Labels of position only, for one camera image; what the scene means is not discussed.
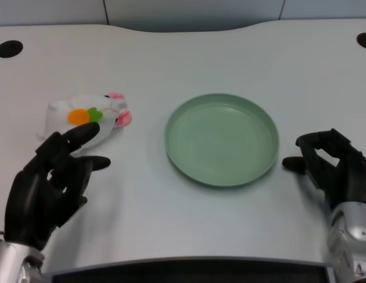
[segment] black panel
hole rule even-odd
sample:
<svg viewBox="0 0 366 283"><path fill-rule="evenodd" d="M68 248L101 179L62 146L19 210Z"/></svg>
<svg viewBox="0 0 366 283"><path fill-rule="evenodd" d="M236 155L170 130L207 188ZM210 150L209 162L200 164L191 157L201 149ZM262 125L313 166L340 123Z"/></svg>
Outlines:
<svg viewBox="0 0 366 283"><path fill-rule="evenodd" d="M326 268L239 259L136 262L57 275L53 283L327 283Z"/></svg>

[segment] table surface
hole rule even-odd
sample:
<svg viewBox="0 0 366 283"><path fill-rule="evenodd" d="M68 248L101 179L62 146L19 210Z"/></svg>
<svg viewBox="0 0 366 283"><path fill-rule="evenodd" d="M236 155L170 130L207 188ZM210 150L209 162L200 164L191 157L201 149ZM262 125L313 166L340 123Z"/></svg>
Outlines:
<svg viewBox="0 0 366 283"><path fill-rule="evenodd" d="M327 262L323 194L282 169L298 136L335 128L366 156L366 19L275 21L219 32L156 34L104 25L0 27L0 229L15 174L34 155L50 100L123 93L133 121L89 151L87 205L44 250L45 271L165 256ZM182 177L164 151L173 110L207 93L262 106L280 134L276 165L237 189Z"/></svg>

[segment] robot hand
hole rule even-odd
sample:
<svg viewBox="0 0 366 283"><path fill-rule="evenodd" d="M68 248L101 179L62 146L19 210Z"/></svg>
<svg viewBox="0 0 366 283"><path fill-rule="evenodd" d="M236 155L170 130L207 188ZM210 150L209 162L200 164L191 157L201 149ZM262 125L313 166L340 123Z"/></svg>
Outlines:
<svg viewBox="0 0 366 283"><path fill-rule="evenodd" d="M332 211L328 247L339 283L366 282L366 159L336 130L300 136L302 157L287 157L283 165L307 173L325 192ZM337 166L317 155L323 149L338 158Z"/></svg>
<svg viewBox="0 0 366 283"><path fill-rule="evenodd" d="M53 133L12 184L0 240L0 283L39 283L41 251L56 227L64 225L86 202L83 193L92 171L110 160L100 156L73 157L100 130L97 123Z"/></svg>

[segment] green plate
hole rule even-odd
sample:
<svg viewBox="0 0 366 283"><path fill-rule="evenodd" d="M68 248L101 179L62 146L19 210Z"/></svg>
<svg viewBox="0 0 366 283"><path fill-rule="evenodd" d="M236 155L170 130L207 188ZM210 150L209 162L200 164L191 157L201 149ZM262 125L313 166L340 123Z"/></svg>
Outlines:
<svg viewBox="0 0 366 283"><path fill-rule="evenodd" d="M165 129L165 147L175 166L194 180L237 186L272 166L279 134L270 116L251 101L206 94L175 110Z"/></svg>

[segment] white plush toy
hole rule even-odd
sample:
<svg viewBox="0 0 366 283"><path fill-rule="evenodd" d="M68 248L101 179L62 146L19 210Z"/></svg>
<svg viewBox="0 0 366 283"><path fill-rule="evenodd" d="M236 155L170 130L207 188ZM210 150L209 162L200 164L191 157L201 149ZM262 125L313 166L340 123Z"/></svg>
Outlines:
<svg viewBox="0 0 366 283"><path fill-rule="evenodd" d="M82 147L88 148L108 137L114 127L129 124L131 119L125 98L120 93L73 96L48 104L44 131L40 137L46 139L55 131L65 133L78 125L97 122L99 133Z"/></svg>

